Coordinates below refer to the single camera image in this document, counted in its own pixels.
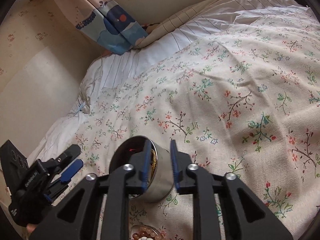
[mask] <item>red circle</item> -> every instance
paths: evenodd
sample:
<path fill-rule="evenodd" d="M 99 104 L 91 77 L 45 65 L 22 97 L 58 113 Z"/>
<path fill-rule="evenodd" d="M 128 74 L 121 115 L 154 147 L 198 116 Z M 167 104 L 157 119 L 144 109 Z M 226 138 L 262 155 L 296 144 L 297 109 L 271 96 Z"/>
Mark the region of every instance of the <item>red circle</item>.
<path fill-rule="evenodd" d="M 127 20 L 127 17 L 122 14 L 120 17 L 119 17 L 119 20 L 122 21 L 122 22 L 125 22 Z"/>

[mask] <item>blanket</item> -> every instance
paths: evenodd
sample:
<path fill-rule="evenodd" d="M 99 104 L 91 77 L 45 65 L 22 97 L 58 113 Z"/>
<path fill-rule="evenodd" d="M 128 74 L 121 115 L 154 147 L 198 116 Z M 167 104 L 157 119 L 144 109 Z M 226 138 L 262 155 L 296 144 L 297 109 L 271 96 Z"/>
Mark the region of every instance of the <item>blanket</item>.
<path fill-rule="evenodd" d="M 165 149 L 175 139 L 209 172 L 236 174 L 297 239 L 320 205 L 319 64 L 320 25 L 310 9 L 196 40 L 102 89 L 69 142 L 81 147 L 84 167 L 61 198 L 87 173 L 107 174 L 126 139 L 144 135 Z M 192 196 L 174 189 L 158 203 L 132 200 L 130 225 L 191 240 L 192 207 Z"/>

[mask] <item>brown bead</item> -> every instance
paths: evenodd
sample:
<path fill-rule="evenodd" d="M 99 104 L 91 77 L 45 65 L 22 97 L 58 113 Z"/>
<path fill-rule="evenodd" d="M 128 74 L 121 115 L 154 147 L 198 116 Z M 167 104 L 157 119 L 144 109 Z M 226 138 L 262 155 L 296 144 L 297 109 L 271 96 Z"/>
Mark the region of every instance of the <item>brown bead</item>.
<path fill-rule="evenodd" d="M 134 233 L 134 234 L 132 235 L 132 238 L 133 238 L 134 240 L 138 240 L 138 239 L 140 238 L 140 236 L 139 236 L 137 233 Z"/>

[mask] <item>silver metal container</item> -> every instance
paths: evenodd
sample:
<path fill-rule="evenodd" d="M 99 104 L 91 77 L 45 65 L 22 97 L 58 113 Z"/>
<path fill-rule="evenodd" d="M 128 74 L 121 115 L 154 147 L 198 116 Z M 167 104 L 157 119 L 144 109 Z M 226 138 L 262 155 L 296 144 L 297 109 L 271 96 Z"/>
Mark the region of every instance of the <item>silver metal container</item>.
<path fill-rule="evenodd" d="M 115 151 L 111 159 L 109 174 L 118 167 L 128 163 L 133 153 L 142 151 L 146 140 L 150 139 L 144 136 L 134 136 L 124 141 Z M 153 141 L 151 141 L 151 144 L 152 149 L 156 153 L 155 171 L 153 176 L 150 178 L 150 182 L 145 193 L 132 197 L 145 202 L 157 202 L 163 199 L 170 193 L 173 187 L 170 153 Z"/>

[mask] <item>curtain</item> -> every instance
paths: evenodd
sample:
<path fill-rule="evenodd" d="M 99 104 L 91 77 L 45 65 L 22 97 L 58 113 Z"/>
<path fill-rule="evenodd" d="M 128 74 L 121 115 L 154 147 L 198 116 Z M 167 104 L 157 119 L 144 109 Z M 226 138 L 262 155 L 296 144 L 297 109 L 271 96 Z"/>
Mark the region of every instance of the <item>curtain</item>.
<path fill-rule="evenodd" d="M 77 29 L 107 50 L 123 54 L 148 34 L 114 0 L 54 0 Z"/>

